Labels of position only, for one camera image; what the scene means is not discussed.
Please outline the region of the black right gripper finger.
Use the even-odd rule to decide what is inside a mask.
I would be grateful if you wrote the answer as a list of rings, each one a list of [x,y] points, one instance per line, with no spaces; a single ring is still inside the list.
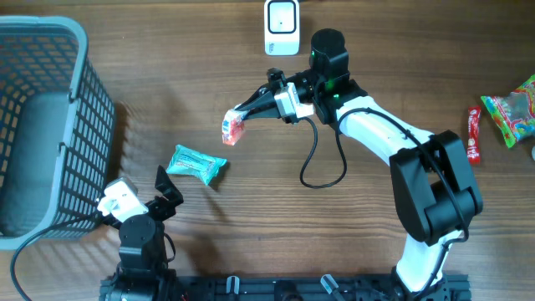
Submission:
[[[256,108],[250,109],[244,120],[253,120],[253,119],[279,119],[280,113],[276,105],[264,105]]]
[[[269,105],[273,102],[273,92],[265,85],[258,88],[253,95],[236,107],[238,111],[249,111]]]

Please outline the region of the small red white carton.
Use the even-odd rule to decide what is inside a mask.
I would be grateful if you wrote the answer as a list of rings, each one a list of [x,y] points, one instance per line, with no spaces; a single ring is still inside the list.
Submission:
[[[245,130],[244,118],[246,111],[228,110],[222,121],[222,142],[225,145],[235,145]]]

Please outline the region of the teal tissue pack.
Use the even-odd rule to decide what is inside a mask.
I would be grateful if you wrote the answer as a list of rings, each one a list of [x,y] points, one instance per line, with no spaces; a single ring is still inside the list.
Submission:
[[[227,159],[209,156],[183,145],[176,145],[175,153],[166,168],[166,173],[194,176],[201,180],[205,186],[209,186],[226,163]]]

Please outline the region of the red Nescafe stick sachet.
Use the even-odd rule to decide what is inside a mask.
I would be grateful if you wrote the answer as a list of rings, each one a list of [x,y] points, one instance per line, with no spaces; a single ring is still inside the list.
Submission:
[[[480,106],[470,107],[468,110],[468,142],[467,158],[472,165],[481,162],[481,151],[479,147],[479,129],[482,109]]]

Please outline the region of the Haribo gummy bag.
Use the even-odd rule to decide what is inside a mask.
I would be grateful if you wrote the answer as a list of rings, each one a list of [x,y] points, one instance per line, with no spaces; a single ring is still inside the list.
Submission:
[[[507,96],[482,96],[506,146],[534,136],[534,75]]]

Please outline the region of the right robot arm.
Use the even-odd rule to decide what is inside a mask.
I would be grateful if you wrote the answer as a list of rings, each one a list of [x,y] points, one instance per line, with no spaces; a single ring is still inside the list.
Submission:
[[[392,297],[458,295],[442,269],[451,247],[469,238],[483,200],[456,133],[421,130],[382,109],[351,78],[344,35],[332,28],[313,35],[307,70],[289,77],[280,69],[268,70],[267,83],[227,112],[224,138],[234,138],[239,123],[260,118],[329,125],[337,139],[357,140],[385,162],[407,234],[393,269]]]

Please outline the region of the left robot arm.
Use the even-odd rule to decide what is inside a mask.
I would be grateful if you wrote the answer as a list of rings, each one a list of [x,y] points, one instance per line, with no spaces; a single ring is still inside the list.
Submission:
[[[102,223],[119,230],[120,262],[112,276],[100,283],[101,301],[187,300],[188,295],[169,268],[176,247],[165,233],[164,221],[175,216],[183,196],[163,166],[157,168],[155,189],[160,193],[143,203],[125,176],[112,181],[99,199]],[[166,245],[171,246],[168,256]]]

